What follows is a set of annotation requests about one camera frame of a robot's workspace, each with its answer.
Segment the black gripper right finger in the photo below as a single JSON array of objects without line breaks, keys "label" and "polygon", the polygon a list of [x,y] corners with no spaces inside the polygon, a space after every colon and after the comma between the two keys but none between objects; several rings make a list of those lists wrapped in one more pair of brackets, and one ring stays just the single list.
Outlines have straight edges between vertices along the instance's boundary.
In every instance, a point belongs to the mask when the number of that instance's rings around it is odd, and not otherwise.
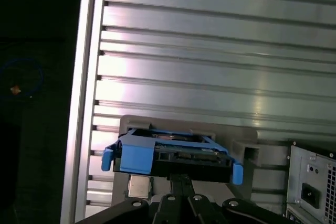
[{"label": "black gripper right finger", "polygon": [[195,223],[294,223],[282,215],[238,198],[228,199],[221,207],[215,207],[206,196],[195,193],[187,175],[182,175],[182,192]]}]

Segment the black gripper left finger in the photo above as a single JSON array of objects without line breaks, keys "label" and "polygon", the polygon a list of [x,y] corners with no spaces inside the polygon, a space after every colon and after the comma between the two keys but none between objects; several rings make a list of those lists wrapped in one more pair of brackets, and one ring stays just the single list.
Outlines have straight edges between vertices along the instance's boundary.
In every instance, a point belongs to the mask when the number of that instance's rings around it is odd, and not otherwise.
[{"label": "black gripper left finger", "polygon": [[170,193],[162,196],[158,204],[140,198],[130,198],[78,223],[179,223],[181,209],[182,177],[172,174]]}]

